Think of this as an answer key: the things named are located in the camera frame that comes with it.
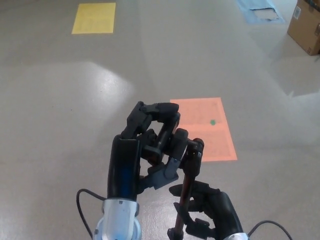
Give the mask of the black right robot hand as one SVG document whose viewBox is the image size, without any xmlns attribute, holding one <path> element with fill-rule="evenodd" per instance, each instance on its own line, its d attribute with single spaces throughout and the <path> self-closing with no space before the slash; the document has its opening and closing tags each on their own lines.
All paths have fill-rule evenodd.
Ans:
<svg viewBox="0 0 320 240">
<path fill-rule="evenodd" d="M 186 225 L 187 234 L 206 240 L 248 240 L 244 232 L 236 210 L 229 196 L 219 189 L 211 188 L 209 184 L 195 181 L 191 189 L 193 200 L 189 202 L 188 208 L 182 207 L 178 202 L 174 207 Z M 190 212 L 205 213 L 213 220 L 214 228 L 209 228 L 209 223 L 190 217 Z"/>
</svg>

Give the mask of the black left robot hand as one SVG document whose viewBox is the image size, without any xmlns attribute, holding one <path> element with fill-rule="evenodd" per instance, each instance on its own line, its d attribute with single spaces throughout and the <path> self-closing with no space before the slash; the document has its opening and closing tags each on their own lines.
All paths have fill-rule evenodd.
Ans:
<svg viewBox="0 0 320 240">
<path fill-rule="evenodd" d="M 137 200 L 144 191 L 140 160 L 147 160 L 152 167 L 162 164 L 180 120 L 178 111 L 179 105 L 171 102 L 147 105 L 139 101 L 135 105 L 126 127 L 112 142 L 107 198 Z"/>
</svg>

